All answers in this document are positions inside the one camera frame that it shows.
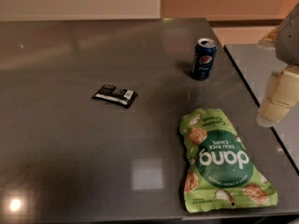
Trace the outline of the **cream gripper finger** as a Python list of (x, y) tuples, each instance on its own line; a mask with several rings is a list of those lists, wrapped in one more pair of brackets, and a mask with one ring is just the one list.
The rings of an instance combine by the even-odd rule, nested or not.
[(257, 46), (261, 49), (275, 49), (278, 36), (278, 28), (274, 28), (257, 43)]
[(299, 102), (299, 66), (287, 65), (268, 78), (264, 98), (259, 107), (257, 123), (273, 127)]

